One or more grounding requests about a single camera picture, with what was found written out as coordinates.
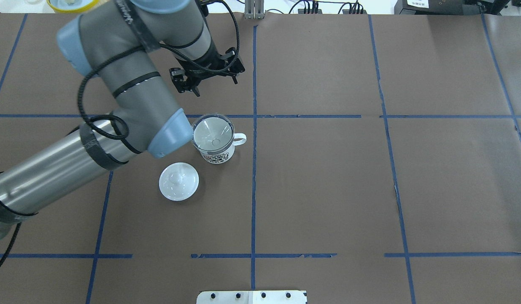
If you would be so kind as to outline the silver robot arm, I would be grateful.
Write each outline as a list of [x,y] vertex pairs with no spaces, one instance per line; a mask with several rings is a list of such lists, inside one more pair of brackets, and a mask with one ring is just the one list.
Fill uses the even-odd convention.
[[181,65],[177,89],[224,75],[198,0],[112,0],[60,29],[58,46],[83,75],[83,122],[27,160],[0,172],[0,241],[46,206],[123,167],[137,154],[161,158],[193,138],[185,112],[149,57],[168,49]]

